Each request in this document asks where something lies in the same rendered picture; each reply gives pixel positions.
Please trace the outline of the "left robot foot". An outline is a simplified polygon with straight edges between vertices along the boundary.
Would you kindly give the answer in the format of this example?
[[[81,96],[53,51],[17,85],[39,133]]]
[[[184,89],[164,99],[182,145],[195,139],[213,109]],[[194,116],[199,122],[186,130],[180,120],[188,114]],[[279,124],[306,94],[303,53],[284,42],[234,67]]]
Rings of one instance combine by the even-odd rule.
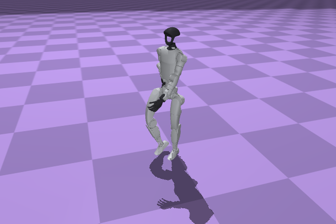
[[[171,153],[170,153],[170,155],[168,156],[168,160],[173,160],[175,157],[176,157],[176,155],[177,155],[177,153],[179,152],[179,148],[177,148],[177,151],[175,152],[175,149],[173,150],[173,151],[171,151]]]

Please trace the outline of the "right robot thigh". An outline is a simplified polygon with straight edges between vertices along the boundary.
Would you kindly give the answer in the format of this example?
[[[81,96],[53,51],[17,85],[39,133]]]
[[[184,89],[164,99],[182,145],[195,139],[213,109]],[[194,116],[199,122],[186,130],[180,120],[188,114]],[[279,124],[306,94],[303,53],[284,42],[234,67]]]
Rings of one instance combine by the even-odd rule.
[[[153,91],[151,92],[151,95],[148,99],[147,105],[146,105],[145,120],[146,120],[146,124],[151,128],[154,128],[157,125],[157,121],[156,121],[155,118],[153,118],[155,112],[149,110],[151,108],[148,108],[148,107],[152,106],[154,103],[151,103],[151,104],[149,104],[149,103],[158,100],[161,95],[162,95],[162,88],[153,89]]]

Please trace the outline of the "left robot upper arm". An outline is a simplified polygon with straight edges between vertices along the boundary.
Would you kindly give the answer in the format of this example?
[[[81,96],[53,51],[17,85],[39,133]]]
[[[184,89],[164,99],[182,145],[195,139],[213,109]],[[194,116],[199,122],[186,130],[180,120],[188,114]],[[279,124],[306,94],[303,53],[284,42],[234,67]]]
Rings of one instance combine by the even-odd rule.
[[[177,63],[176,63],[176,66],[175,66],[174,74],[171,74],[169,76],[169,80],[172,81],[172,82],[174,81],[174,78],[176,76],[180,77],[180,74],[183,70],[184,64],[187,62],[187,56],[184,55],[181,52],[178,52],[177,56],[176,56],[176,60],[177,60]]]

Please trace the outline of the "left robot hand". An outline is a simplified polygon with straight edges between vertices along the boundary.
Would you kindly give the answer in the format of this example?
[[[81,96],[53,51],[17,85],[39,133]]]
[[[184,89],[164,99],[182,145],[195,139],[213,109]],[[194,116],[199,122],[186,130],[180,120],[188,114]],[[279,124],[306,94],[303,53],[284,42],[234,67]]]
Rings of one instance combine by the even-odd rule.
[[[151,103],[154,103],[152,106],[150,106],[150,107],[148,107],[148,108],[151,108],[151,109],[149,109],[149,110],[151,110],[151,111],[153,111],[153,112],[156,112],[161,106],[162,106],[162,103],[163,102],[165,102],[164,100],[163,100],[163,97],[165,96],[165,94],[162,94],[161,96],[160,96],[160,99],[158,99],[158,100],[156,100],[156,101],[154,101],[154,102],[150,102],[149,104],[151,104]]]

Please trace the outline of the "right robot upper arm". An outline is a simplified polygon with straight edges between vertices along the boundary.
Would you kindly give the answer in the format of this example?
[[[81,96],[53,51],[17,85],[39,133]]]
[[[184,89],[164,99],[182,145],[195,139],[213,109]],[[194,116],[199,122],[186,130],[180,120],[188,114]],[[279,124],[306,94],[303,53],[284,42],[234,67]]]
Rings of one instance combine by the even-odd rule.
[[[161,63],[160,63],[160,51],[161,51],[161,49],[163,48],[164,46],[162,46],[162,47],[160,47],[160,48],[158,48],[156,51],[157,51],[157,54],[158,54],[158,59],[159,59],[159,63],[157,63],[157,68],[159,69],[159,70],[161,70]]]

